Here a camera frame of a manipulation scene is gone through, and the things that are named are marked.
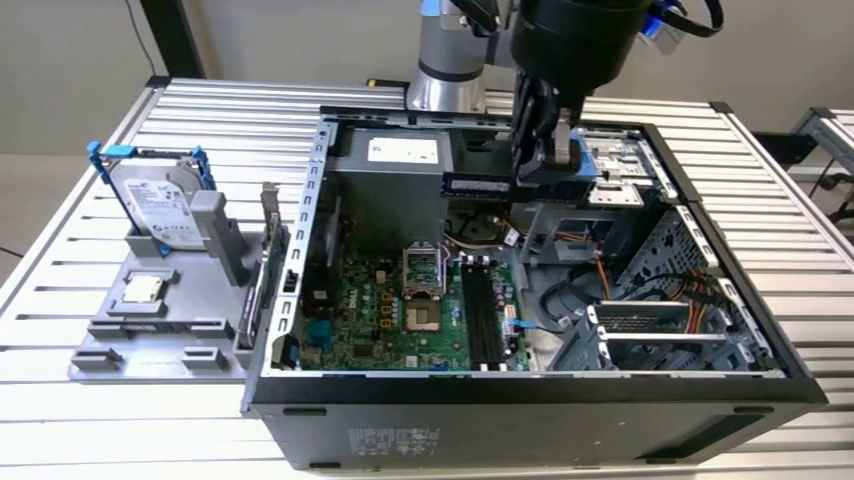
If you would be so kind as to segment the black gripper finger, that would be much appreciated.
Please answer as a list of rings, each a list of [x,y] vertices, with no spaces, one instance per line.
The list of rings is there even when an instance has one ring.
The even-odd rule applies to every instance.
[[[561,95],[546,81],[519,74],[511,121],[514,201],[579,201],[587,193],[581,147],[571,132],[585,98]]]

